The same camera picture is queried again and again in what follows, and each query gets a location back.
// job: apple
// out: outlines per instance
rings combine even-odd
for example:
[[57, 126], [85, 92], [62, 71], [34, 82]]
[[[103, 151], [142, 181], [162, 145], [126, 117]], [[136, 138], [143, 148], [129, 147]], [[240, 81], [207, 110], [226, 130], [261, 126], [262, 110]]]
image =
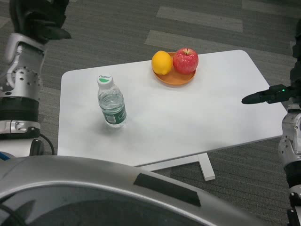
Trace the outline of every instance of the apple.
[[190, 48], [178, 50], [173, 57], [174, 68], [181, 74], [189, 74], [198, 66], [198, 54]]

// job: lemon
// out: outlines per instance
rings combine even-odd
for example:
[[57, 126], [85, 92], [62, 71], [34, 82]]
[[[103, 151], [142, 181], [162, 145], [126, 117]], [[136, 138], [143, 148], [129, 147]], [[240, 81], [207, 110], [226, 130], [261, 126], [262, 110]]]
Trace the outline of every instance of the lemon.
[[171, 71], [173, 61], [167, 52], [158, 51], [152, 57], [151, 66], [155, 73], [159, 75], [166, 75]]

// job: orange plate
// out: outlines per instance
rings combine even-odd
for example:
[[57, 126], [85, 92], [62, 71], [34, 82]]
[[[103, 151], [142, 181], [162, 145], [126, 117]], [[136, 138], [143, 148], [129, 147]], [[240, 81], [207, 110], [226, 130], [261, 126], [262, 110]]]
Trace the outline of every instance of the orange plate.
[[[169, 52], [168, 54], [171, 56], [171, 59], [173, 59], [175, 52]], [[170, 73], [168, 73], [166, 75], [159, 75], [159, 74], [155, 73], [156, 77], [160, 81], [162, 81], [166, 84], [169, 84], [169, 85], [174, 85], [174, 86], [181, 86], [181, 85], [184, 85], [184, 84], [190, 82], [193, 79], [195, 74], [196, 74], [196, 71], [194, 71], [190, 74], [180, 74], [174, 69], [174, 66], [171, 69]]]

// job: floor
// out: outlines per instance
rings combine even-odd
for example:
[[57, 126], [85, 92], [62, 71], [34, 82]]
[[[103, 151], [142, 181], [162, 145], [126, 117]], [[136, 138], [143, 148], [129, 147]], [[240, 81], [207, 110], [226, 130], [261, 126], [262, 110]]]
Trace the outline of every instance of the floor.
[[[0, 0], [0, 9], [2, 56], [13, 27], [8, 0]], [[150, 60], [158, 50], [186, 46], [198, 53], [243, 49], [270, 85], [289, 85], [301, 2], [71, 0], [66, 15], [64, 28], [72, 39], [48, 44], [42, 74], [39, 121], [56, 148], [61, 76], [66, 71]], [[214, 181], [203, 180], [197, 163], [158, 173], [209, 191], [270, 225], [286, 225], [288, 186], [278, 159], [278, 142], [276, 138], [209, 153]]]

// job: bottle label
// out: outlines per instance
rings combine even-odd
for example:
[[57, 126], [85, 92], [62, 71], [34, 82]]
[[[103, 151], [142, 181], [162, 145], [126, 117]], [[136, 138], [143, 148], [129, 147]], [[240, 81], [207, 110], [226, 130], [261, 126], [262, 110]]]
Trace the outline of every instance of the bottle label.
[[124, 106], [122, 110], [116, 114], [106, 114], [104, 113], [104, 118], [109, 124], [117, 125], [122, 123], [126, 117], [127, 117], [127, 112], [126, 112], [126, 107]]

